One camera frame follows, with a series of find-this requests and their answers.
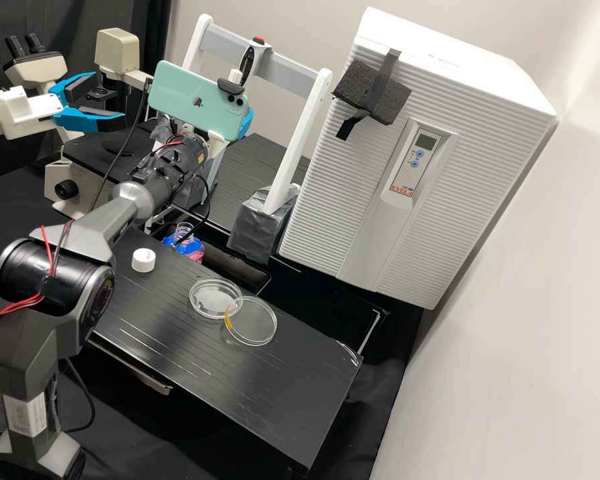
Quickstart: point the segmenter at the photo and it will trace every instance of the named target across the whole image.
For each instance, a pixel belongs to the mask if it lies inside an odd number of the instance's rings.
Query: robotic arm
[[[77,479],[85,458],[62,431],[57,405],[57,360],[78,354],[113,294],[112,246],[132,224],[141,224],[202,168],[208,151],[197,135],[179,137],[159,155],[150,153],[133,179],[113,189],[111,200],[64,226],[31,232],[0,256],[0,310],[40,292],[42,302],[0,320],[0,391],[7,430],[0,436],[0,479],[36,473]],[[60,244],[50,265],[44,236]]]

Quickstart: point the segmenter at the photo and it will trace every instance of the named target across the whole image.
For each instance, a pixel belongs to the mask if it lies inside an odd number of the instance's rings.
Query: label
[[[389,190],[412,197],[441,140],[442,135],[436,132],[418,129]]]
[[[2,396],[9,430],[34,438],[47,428],[47,405],[44,392],[30,401]]]

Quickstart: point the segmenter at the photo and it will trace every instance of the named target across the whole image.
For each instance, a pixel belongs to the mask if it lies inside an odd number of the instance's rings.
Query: black foam pad
[[[365,101],[378,74],[375,68],[360,60],[354,60],[338,82],[333,94],[353,107],[366,110]],[[410,94],[410,88],[388,79],[373,108],[369,110],[369,116],[384,125],[391,125]]]

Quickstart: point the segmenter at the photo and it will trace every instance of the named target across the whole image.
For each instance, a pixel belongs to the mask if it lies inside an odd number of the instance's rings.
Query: smartphone
[[[227,93],[216,82],[164,60],[155,69],[149,106],[229,141],[238,139],[249,108],[244,93]]]

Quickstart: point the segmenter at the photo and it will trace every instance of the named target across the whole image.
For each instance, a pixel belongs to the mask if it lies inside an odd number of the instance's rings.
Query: clear petri dish
[[[232,316],[240,310],[238,298],[240,288],[229,280],[210,278],[198,280],[189,290],[189,300],[193,309],[203,317],[220,320],[228,313]]]
[[[238,311],[227,311],[225,326],[229,333],[241,343],[252,347],[266,345],[278,328],[278,320],[271,307],[257,297],[240,297]]]

